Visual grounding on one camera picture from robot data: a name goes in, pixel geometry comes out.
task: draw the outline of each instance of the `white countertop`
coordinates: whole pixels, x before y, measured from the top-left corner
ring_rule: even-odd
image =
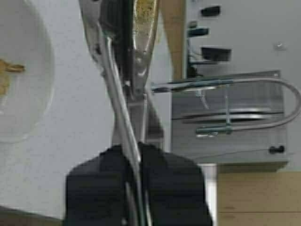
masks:
[[[103,79],[88,53],[79,4],[32,0],[49,31],[55,52],[51,108],[28,140],[0,144],[0,206],[63,218],[65,176],[79,163],[110,147],[113,112]],[[150,70],[151,80],[172,78],[162,20]],[[170,144],[170,95],[155,102]]]

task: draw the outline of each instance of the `metal cabinet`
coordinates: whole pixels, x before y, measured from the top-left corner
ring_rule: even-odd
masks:
[[[280,76],[279,71],[251,74]],[[197,128],[208,124],[225,124],[227,115],[223,95],[222,89],[206,91],[209,107],[206,109],[195,91],[173,94],[172,151],[198,163],[287,161],[286,126],[197,138]],[[283,91],[274,83],[259,82],[229,87],[229,100],[233,124],[272,121],[284,116]],[[284,152],[271,153],[271,147],[284,147]]]

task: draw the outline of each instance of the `curved metal rod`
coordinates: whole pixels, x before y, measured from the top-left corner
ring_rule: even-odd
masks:
[[[288,116],[284,117],[281,120],[278,120],[275,122],[254,124],[251,126],[247,126],[247,125],[232,126],[232,131],[240,131],[240,130],[248,130],[248,129],[267,129],[267,128],[272,128],[272,127],[276,127],[276,126],[281,126],[281,125],[291,122],[296,117],[298,117],[298,115],[301,113],[301,91],[297,87],[295,87],[292,83],[290,83],[289,81],[286,81],[286,80],[280,79],[280,78],[258,77],[258,78],[235,79],[234,83],[263,82],[263,81],[282,84],[283,86],[287,87],[290,91],[292,91],[296,97],[295,109]]]
[[[153,84],[153,93],[166,93],[166,92],[185,92],[203,89],[216,89],[225,85],[231,85],[236,83],[248,83],[248,82],[273,82],[279,83],[287,87],[292,91],[296,97],[295,109],[283,119],[272,122],[257,123],[253,125],[225,125],[215,127],[203,127],[196,130],[198,137],[212,137],[219,133],[231,133],[233,131],[249,130],[249,129],[267,129],[276,126],[287,124],[294,120],[301,113],[301,92],[292,83],[276,78],[276,77],[263,77],[263,76],[242,76],[239,78],[223,77],[214,79],[203,80],[182,80],[177,82]]]

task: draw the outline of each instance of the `wooden surface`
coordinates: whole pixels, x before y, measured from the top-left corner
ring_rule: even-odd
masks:
[[[218,176],[218,226],[301,225],[301,173]]]
[[[301,173],[221,174],[219,212],[301,212]]]
[[[183,65],[182,49],[185,0],[161,0],[160,4],[174,66],[174,79],[180,79],[182,78]]]
[[[222,213],[219,226],[299,226],[301,213]]]
[[[0,226],[60,226],[61,222],[48,218],[37,218],[32,215],[21,215],[11,212],[0,212]]]

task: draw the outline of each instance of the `black knob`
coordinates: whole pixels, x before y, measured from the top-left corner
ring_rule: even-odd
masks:
[[[221,7],[220,6],[212,6],[207,7],[201,10],[201,15],[204,17],[207,16],[218,16],[221,14]]]
[[[270,154],[283,154],[285,152],[285,147],[284,146],[279,146],[279,147],[270,147],[269,148],[269,153]]]

